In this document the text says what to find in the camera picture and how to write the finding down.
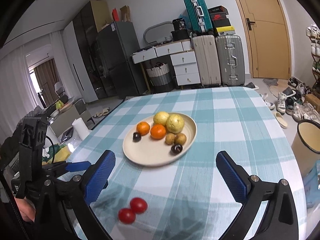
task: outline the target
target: blue and white plaid tablecloth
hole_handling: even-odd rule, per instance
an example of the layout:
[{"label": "blue and white plaid tablecloth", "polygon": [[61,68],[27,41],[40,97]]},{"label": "blue and white plaid tablecloth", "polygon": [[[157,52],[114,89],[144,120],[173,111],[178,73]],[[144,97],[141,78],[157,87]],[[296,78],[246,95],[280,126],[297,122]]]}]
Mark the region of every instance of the blue and white plaid tablecloth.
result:
[{"label": "blue and white plaid tablecloth", "polygon": [[[158,111],[191,116],[198,134],[178,161],[160,168],[140,167],[126,159],[122,142],[130,128]],[[106,117],[68,160],[95,163],[106,149],[116,154],[116,166],[109,186],[91,207],[114,240],[218,239],[241,207],[216,168],[221,150],[249,175],[289,181],[299,239],[305,239],[306,200],[297,162],[271,111],[251,89],[183,90],[130,99]],[[117,213],[136,196],[147,201],[148,210],[132,225],[124,225]],[[265,207],[263,203],[246,239],[254,235]],[[85,239],[78,224],[75,228]]]}]

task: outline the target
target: dark purple fruit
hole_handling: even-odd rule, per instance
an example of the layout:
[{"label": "dark purple fruit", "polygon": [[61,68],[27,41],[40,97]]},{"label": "dark purple fruit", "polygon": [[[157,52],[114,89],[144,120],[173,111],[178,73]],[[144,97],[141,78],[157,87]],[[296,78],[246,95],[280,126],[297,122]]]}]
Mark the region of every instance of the dark purple fruit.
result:
[{"label": "dark purple fruit", "polygon": [[173,154],[179,154],[182,152],[182,145],[181,144],[175,144],[171,147],[171,151]]},{"label": "dark purple fruit", "polygon": [[134,132],[132,139],[133,139],[134,142],[140,141],[141,140],[141,134],[139,134],[138,132]]}]

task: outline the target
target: silver suitcase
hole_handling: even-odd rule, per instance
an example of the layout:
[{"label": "silver suitcase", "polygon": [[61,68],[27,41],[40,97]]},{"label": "silver suitcase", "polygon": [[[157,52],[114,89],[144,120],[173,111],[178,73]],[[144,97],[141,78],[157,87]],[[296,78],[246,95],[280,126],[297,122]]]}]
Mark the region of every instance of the silver suitcase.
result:
[{"label": "silver suitcase", "polygon": [[237,35],[216,37],[221,82],[228,86],[244,85],[244,55],[241,38]]},{"label": "silver suitcase", "polygon": [[192,38],[202,85],[221,83],[216,43],[213,35]]}]

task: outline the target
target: orange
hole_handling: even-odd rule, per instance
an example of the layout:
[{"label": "orange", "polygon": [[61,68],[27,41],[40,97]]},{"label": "orange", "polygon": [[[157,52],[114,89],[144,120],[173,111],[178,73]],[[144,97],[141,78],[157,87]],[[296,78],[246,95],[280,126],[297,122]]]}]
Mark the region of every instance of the orange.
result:
[{"label": "orange", "polygon": [[141,135],[146,135],[150,130],[150,125],[147,122],[140,122],[137,124],[137,132]]},{"label": "orange", "polygon": [[166,134],[165,127],[162,124],[156,124],[154,127],[151,128],[150,134],[153,139],[160,140]]}]

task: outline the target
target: door frame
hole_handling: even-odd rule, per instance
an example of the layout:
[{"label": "door frame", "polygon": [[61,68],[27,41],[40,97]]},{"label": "door frame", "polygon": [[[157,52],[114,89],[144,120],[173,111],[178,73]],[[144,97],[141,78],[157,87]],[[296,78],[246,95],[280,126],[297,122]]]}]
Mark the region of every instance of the door frame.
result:
[{"label": "door frame", "polygon": [[[289,48],[289,77],[291,77],[291,68],[292,68],[291,64],[292,64],[292,61],[291,61],[291,44],[290,44],[290,37],[289,37],[289,28],[288,28],[287,19],[285,17],[284,10],[283,10],[283,7],[282,7],[282,3],[280,2],[280,0],[278,0],[278,2],[279,2],[280,8],[281,8],[281,12],[282,12],[282,16],[283,16],[283,19],[284,19],[285,29],[287,31],[288,48]],[[238,5],[240,16],[241,16],[241,20],[242,20],[242,24],[243,24],[243,27],[244,27],[244,34],[245,34],[245,39],[246,39],[247,48],[248,48],[249,70],[250,70],[251,78],[253,78],[252,50],[251,50],[249,29],[248,29],[248,25],[247,25],[247,22],[246,22],[244,11],[243,11],[243,8],[242,8],[242,5],[241,5],[241,1],[240,0],[236,0],[236,3]]]}]

